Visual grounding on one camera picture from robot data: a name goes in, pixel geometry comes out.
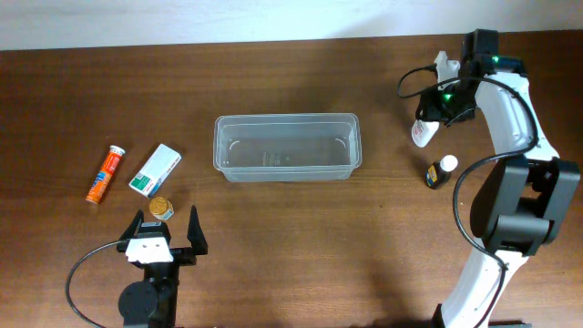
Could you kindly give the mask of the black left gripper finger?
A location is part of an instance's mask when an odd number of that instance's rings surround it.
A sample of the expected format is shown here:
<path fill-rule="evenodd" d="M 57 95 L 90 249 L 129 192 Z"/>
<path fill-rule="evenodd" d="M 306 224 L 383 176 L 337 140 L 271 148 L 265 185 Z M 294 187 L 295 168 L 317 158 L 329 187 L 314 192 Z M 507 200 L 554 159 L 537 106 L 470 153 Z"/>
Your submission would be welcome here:
<path fill-rule="evenodd" d="M 195 255 L 207 255 L 209 245 L 199 223 L 199 215 L 195 205 L 190 208 L 187 239 Z"/>
<path fill-rule="evenodd" d="M 144 220 L 144 213 L 142 210 L 138 210 L 134 219 L 132 220 L 132 222 L 130 222 L 130 224 L 125 229 L 125 231 L 121 234 L 119 239 L 121 241 L 126 241 L 126 240 L 133 238 L 136 235 L 143 220 Z"/>

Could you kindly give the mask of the white squeeze bottle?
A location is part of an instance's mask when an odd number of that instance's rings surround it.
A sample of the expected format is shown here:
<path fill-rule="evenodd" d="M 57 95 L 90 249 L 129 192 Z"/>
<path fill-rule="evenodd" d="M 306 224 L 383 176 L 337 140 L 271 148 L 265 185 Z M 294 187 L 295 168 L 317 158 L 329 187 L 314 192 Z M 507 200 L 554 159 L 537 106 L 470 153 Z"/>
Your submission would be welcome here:
<path fill-rule="evenodd" d="M 439 129 L 438 121 L 423 121 L 417 119 L 411 128 L 411 137 L 418 148 L 424 148 Z"/>

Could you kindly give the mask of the white green Panadol box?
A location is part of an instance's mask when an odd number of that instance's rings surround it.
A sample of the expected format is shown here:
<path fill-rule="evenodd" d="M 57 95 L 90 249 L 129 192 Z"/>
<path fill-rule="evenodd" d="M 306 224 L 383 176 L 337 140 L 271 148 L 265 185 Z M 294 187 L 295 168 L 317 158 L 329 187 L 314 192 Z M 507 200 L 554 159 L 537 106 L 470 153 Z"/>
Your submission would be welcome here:
<path fill-rule="evenodd" d="M 128 186 L 150 199 L 180 161 L 181 155 L 176 150 L 159 144 Z"/>

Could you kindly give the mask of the orange effervescent tablet tube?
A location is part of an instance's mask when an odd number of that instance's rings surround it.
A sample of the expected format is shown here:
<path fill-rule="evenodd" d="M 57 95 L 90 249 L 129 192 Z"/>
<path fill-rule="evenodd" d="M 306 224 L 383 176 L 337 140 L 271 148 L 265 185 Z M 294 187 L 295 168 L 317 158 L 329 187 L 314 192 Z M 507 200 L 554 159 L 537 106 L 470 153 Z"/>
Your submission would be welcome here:
<path fill-rule="evenodd" d="M 124 154 L 125 150 L 119 146 L 111 145 L 109 147 L 109 152 L 86 195 L 87 201 L 95 204 L 101 201 Z"/>

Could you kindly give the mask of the dark bottle white cap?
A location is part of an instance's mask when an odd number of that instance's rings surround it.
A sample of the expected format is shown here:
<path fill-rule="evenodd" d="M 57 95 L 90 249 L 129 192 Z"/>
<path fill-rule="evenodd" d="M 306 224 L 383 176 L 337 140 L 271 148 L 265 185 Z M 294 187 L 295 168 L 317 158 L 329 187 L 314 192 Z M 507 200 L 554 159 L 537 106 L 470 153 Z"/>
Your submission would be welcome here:
<path fill-rule="evenodd" d="M 452 172 L 457 168 L 458 159 L 454 155 L 445 155 L 434 162 L 425 173 L 425 183 L 432 190 L 440 189 L 450 180 Z"/>

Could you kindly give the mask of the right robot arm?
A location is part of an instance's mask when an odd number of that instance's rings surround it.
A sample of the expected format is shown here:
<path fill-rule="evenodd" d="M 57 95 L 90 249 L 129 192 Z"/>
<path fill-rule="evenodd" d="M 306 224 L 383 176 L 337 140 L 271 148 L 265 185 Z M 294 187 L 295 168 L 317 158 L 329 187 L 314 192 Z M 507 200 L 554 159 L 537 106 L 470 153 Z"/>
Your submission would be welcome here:
<path fill-rule="evenodd" d="M 428 70 L 437 82 L 416 94 L 414 144 L 425 147 L 440 126 L 464 122 L 480 109 L 495 149 L 457 180 L 464 182 L 486 163 L 494 165 L 473 200 L 471 229 L 461 232 L 472 247 L 470 256 L 430 324 L 486 327 L 511 277 L 557 237 L 580 171 L 548 142 L 530 101 L 524 63 L 499 55 L 497 31 L 466 34 L 460 60 L 440 52 Z"/>

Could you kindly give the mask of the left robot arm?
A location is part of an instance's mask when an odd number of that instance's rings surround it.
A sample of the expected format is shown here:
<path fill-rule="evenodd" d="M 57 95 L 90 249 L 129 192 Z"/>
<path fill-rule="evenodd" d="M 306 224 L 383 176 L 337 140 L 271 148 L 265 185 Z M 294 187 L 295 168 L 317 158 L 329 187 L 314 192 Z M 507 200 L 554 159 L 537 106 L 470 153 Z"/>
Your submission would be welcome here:
<path fill-rule="evenodd" d="M 176 324 L 179 269 L 194 266 L 206 255 L 208 243 L 192 206 L 187 229 L 189 247 L 172 248 L 168 225 L 145 222 L 139 210 L 119 238 L 117 251 L 143 271 L 143 279 L 131 283 L 120 294 L 118 311 L 125 327 L 173 327 Z"/>

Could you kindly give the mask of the clear plastic container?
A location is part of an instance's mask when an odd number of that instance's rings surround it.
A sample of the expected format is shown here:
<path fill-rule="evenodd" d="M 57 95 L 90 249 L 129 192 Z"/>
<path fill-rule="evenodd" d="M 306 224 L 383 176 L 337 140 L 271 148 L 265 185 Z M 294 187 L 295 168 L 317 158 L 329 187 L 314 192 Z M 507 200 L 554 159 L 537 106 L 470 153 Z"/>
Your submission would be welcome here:
<path fill-rule="evenodd" d="M 221 116 L 213 165 L 230 182 L 348 179 L 363 161 L 353 113 Z"/>

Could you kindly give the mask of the small gold-lid jar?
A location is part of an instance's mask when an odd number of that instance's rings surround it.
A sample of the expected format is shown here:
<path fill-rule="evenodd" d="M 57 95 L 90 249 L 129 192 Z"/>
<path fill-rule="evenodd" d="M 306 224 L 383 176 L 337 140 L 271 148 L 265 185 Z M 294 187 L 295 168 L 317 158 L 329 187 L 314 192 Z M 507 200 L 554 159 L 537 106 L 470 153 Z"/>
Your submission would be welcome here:
<path fill-rule="evenodd" d="M 149 212 L 158 220 L 168 220 L 174 214 L 174 209 L 171 202 L 162 197 L 151 199 L 148 205 L 148 209 Z"/>

